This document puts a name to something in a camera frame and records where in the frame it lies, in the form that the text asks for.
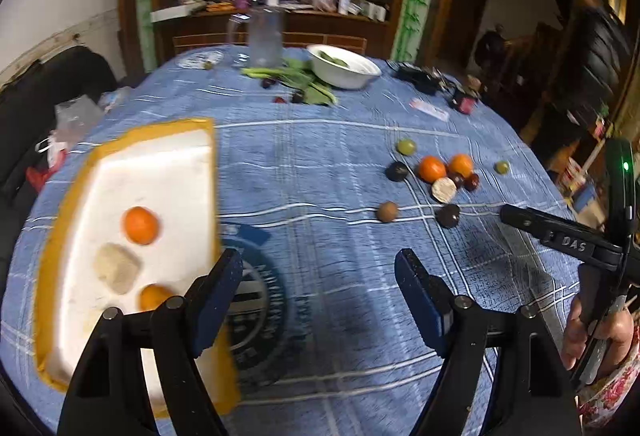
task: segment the orange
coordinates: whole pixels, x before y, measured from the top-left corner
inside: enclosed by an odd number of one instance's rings
[[[433,183],[447,175],[447,168],[435,156],[425,156],[418,166],[418,175],[427,183]]]
[[[138,294],[140,311],[155,310],[175,293],[161,285],[147,285]]]
[[[122,216],[122,230],[129,241],[148,245],[158,237],[160,222],[150,210],[132,207]]]
[[[464,178],[469,178],[474,172],[474,161],[469,155],[460,153],[449,160],[449,172],[459,172]]]

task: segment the plaid tablecloth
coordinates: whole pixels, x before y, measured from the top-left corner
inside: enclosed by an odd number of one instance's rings
[[[304,57],[301,50],[288,55]],[[498,220],[504,203],[567,216],[560,194],[529,148],[496,113],[451,110],[442,122],[409,106],[427,97],[383,76],[362,91],[338,91],[340,106],[283,105],[232,69],[184,70],[169,61],[131,99],[112,110],[40,194],[18,243],[2,303],[0,358],[34,411],[55,428],[63,395],[41,383],[33,362],[33,290],[38,260],[58,204],[86,153],[134,126],[182,117],[212,117],[218,141],[218,204],[223,220],[257,225],[271,234],[264,250],[290,301],[308,304],[310,334],[286,375],[243,395],[226,417],[238,435],[408,434],[433,387],[441,361],[425,347],[394,279],[394,256],[412,248],[430,273],[454,293],[487,308],[514,311],[537,302],[556,341],[577,291],[576,262],[541,247]],[[394,151],[396,140],[417,142],[414,156]],[[413,174],[402,183],[383,174],[394,158],[413,167],[427,154],[448,159],[469,153],[481,178],[478,191],[459,191],[460,225],[442,229],[439,205]],[[496,161],[511,172],[498,175]],[[376,206],[395,201],[400,216],[379,223]],[[478,431],[495,352],[486,361],[468,434]],[[158,421],[173,434],[170,421]]]

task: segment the black puffer jacket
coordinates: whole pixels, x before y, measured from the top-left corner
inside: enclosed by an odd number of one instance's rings
[[[620,26],[603,9],[583,9],[557,80],[558,109],[583,127],[592,126],[620,84],[629,47]]]

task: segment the wooden door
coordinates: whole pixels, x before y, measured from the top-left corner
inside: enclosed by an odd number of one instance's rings
[[[465,70],[487,0],[452,0],[438,59]]]

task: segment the metal bolt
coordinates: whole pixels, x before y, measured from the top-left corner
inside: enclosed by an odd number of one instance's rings
[[[105,311],[102,312],[102,318],[110,321],[116,318],[117,314],[118,314],[118,309],[115,306],[110,306]]]
[[[536,316],[537,312],[533,306],[526,305],[520,308],[520,313],[522,313],[527,319],[532,319]]]
[[[456,295],[456,298],[453,302],[458,308],[462,308],[463,310],[471,308],[474,304],[474,300],[467,295]]]
[[[174,295],[166,300],[166,307],[169,308],[169,310],[177,310],[182,306],[182,303],[184,303],[184,299],[179,295]]]

